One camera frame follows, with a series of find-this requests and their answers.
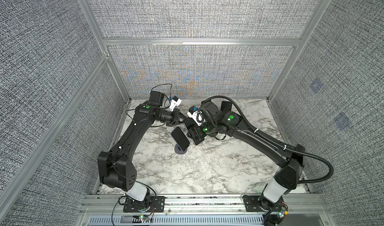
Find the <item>black phone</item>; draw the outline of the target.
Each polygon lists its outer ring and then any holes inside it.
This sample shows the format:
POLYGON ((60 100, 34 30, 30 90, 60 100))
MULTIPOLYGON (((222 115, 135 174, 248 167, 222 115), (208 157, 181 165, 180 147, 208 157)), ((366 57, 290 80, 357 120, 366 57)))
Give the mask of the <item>black phone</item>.
POLYGON ((184 132, 181 130, 179 126, 177 126, 172 132, 171 136, 182 149, 188 149, 190 146, 190 141, 187 139, 186 135, 184 132))
POLYGON ((190 130, 191 128, 193 128, 194 126, 196 126, 196 122, 195 122, 195 120, 194 120, 193 118, 190 118, 190 117, 184 119, 184 120, 183 120, 183 123, 184 123, 184 125, 185 125, 185 127, 186 127, 187 130, 190 130))
POLYGON ((221 111, 224 114, 227 114, 228 112, 230 112, 232 110, 232 106, 233 106, 233 104, 230 101, 222 101, 221 102, 221 111))

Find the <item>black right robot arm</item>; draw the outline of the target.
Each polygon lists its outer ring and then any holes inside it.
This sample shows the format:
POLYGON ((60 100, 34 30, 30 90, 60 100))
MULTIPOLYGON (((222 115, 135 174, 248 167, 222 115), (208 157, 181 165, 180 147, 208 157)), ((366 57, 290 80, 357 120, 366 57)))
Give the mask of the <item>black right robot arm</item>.
POLYGON ((206 136, 224 134, 243 141, 269 157, 278 167, 273 179, 259 196, 259 205, 266 211, 278 205, 282 196, 297 188, 304 169, 305 148, 293 147, 264 133, 246 119, 234 102, 223 101, 218 108, 211 100, 203 101, 200 107, 190 107, 185 126, 188 137, 194 144, 205 140, 206 136))

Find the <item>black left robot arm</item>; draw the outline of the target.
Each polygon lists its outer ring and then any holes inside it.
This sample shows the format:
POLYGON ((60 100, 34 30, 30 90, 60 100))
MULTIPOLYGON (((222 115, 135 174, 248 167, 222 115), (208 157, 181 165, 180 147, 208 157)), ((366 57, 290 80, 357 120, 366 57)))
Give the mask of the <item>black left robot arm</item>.
POLYGON ((112 148, 98 156, 100 182, 110 188, 118 188, 126 195, 139 202, 150 200, 151 188, 137 181, 137 170, 132 163, 135 151, 144 134, 159 121, 166 126, 183 123, 186 117, 176 107, 182 102, 177 96, 169 97, 169 106, 162 107, 165 95, 151 91, 149 100, 134 109, 130 125, 112 148))

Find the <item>purple round phone stand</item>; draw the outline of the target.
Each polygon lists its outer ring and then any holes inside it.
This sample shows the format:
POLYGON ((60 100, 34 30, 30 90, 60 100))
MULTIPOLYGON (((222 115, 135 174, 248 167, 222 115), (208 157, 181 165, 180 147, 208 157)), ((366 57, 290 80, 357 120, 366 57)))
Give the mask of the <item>purple round phone stand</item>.
POLYGON ((179 155, 183 155, 183 154, 186 154, 188 149, 182 149, 178 144, 175 145, 175 153, 176 154, 179 154, 179 155))

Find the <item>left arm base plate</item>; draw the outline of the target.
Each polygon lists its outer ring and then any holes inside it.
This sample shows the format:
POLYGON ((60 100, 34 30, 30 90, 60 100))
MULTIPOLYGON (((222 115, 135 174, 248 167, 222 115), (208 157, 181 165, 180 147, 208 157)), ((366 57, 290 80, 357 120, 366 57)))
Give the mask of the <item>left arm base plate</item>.
POLYGON ((151 199, 144 199, 144 201, 133 200, 129 197, 126 198, 124 203, 124 213, 162 213, 165 207, 164 196, 151 196, 151 199))

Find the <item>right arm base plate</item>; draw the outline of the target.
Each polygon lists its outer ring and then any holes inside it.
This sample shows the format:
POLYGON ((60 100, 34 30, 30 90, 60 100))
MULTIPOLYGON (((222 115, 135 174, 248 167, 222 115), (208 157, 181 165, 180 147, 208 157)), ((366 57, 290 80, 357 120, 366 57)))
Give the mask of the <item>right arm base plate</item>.
POLYGON ((288 205, 285 203, 284 198, 280 197, 277 203, 269 203, 267 200, 260 200, 260 195, 244 195, 242 200, 247 212, 273 212, 287 211, 288 205))

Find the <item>aluminium front rail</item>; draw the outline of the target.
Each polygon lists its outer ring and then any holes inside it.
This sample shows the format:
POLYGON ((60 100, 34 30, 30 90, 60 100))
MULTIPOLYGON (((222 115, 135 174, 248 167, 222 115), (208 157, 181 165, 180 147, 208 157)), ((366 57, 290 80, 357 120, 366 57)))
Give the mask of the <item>aluminium front rail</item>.
POLYGON ((86 196, 77 226, 335 226, 319 194, 284 196, 287 211, 247 212, 244 194, 159 195, 166 197, 162 213, 124 213, 119 195, 86 196))

